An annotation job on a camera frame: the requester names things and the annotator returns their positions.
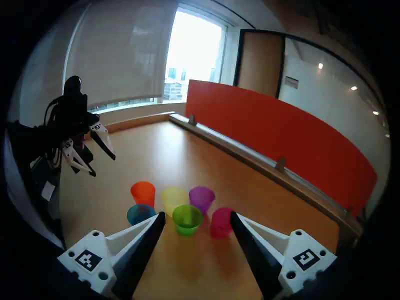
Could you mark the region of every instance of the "white wall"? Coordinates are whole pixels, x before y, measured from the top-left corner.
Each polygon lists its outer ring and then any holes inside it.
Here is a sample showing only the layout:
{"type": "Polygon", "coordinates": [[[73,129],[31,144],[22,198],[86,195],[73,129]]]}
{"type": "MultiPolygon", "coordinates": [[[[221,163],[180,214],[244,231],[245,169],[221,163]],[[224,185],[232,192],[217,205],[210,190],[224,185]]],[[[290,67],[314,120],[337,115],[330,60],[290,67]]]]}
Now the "white wall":
{"type": "Polygon", "coordinates": [[[67,48],[81,13],[79,7],[67,11],[36,45],[14,91],[9,121],[41,125],[47,105],[62,95],[67,48]]]}
{"type": "Polygon", "coordinates": [[[279,99],[296,106],[329,124],[349,139],[369,160],[377,174],[377,182],[366,206],[369,216],[377,205],[388,179],[390,167],[390,139],[386,129],[372,114],[369,104],[362,101],[358,90],[351,91],[341,82],[329,65],[318,69],[286,53],[283,70],[285,76],[299,80],[298,89],[282,82],[279,99]]]}

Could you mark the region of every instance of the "window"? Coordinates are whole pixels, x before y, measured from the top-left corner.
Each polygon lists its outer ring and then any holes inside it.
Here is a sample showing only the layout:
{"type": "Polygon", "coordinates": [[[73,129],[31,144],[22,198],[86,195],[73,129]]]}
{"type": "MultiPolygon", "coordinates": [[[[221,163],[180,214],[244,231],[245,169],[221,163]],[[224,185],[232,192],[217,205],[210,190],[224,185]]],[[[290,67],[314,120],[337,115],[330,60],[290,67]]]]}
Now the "window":
{"type": "Polygon", "coordinates": [[[185,101],[189,80],[220,82],[226,26],[179,8],[172,26],[163,101],[185,101]]]}
{"type": "Polygon", "coordinates": [[[157,103],[157,98],[133,99],[133,100],[120,101],[120,102],[99,105],[96,107],[89,108],[87,111],[89,113],[93,113],[93,114],[94,113],[101,114],[101,113],[106,113],[109,111],[118,110],[120,108],[128,109],[128,108],[132,108],[132,107],[145,106],[145,105],[151,105],[151,104],[156,104],[156,103],[157,103]]]}
{"type": "Polygon", "coordinates": [[[171,78],[171,79],[177,78],[177,68],[176,67],[170,67],[168,69],[168,78],[171,78]]]}

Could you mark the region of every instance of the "red panel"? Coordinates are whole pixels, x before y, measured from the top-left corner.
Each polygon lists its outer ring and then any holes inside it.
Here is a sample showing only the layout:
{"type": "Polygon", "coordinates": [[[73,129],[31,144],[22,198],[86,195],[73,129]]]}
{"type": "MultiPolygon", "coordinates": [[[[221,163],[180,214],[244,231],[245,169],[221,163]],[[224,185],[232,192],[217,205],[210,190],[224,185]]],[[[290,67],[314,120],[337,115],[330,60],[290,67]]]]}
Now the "red panel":
{"type": "Polygon", "coordinates": [[[346,137],[291,104],[251,90],[191,80],[186,116],[278,160],[357,216],[377,181],[346,137]]]}

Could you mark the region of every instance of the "roller shade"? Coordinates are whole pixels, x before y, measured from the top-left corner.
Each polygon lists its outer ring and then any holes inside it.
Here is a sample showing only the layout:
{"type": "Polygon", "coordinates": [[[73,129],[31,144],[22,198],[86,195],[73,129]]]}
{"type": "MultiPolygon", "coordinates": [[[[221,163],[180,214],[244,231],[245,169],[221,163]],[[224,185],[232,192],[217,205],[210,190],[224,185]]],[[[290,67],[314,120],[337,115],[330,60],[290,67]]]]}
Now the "roller shade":
{"type": "Polygon", "coordinates": [[[104,0],[87,9],[73,37],[66,78],[78,75],[88,107],[161,97],[173,0],[104,0]]]}

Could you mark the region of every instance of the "purple cup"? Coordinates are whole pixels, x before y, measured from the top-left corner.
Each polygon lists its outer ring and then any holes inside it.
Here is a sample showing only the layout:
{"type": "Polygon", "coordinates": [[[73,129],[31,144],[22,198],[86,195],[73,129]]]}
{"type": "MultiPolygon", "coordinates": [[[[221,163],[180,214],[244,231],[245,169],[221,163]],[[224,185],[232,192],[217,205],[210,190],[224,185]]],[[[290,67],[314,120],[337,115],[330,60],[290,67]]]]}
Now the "purple cup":
{"type": "Polygon", "coordinates": [[[207,213],[215,198],[214,192],[205,186],[196,186],[189,192],[190,204],[197,207],[203,215],[207,213]]]}

